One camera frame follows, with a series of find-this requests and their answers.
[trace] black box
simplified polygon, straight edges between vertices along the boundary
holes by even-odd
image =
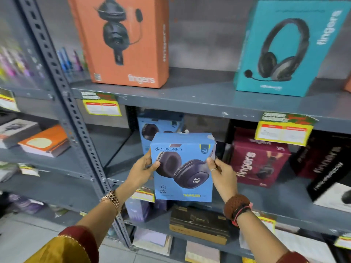
[[[229,239],[228,221],[222,214],[189,207],[173,206],[169,229],[217,244],[225,245]]]
[[[351,212],[351,147],[341,152],[307,187],[314,204]]]

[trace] blue headphone box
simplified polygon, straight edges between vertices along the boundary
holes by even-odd
[[[213,181],[206,159],[214,159],[211,133],[157,133],[151,142],[156,199],[211,202]]]
[[[146,154],[150,143],[158,132],[182,132],[184,114],[173,111],[145,109],[138,115],[139,132],[143,153]]]
[[[305,96],[350,7],[348,1],[257,1],[234,77],[236,89]]]

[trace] tiled floor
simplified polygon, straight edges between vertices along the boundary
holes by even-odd
[[[63,229],[27,214],[6,215],[0,219],[0,262],[23,263]],[[99,253],[100,263],[179,263],[143,250],[131,252],[110,238],[105,238]]]

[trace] hand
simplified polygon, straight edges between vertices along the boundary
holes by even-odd
[[[233,168],[220,161],[219,159],[207,158],[207,165],[210,170],[217,168],[211,172],[213,184],[219,192],[224,203],[226,203],[232,196],[238,193],[237,176]]]
[[[132,183],[135,189],[143,186],[151,174],[160,166],[160,162],[156,161],[149,168],[148,165],[151,164],[151,150],[149,150],[144,156],[137,160],[131,168],[126,182]]]

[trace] wristwatch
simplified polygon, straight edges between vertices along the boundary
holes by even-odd
[[[108,192],[107,195],[105,195],[101,200],[100,202],[103,202],[105,200],[109,200],[111,201],[112,204],[114,204],[114,207],[116,208],[116,211],[117,211],[117,214],[119,213],[119,201],[116,197],[116,195],[114,194],[114,191],[111,190],[110,192]]]

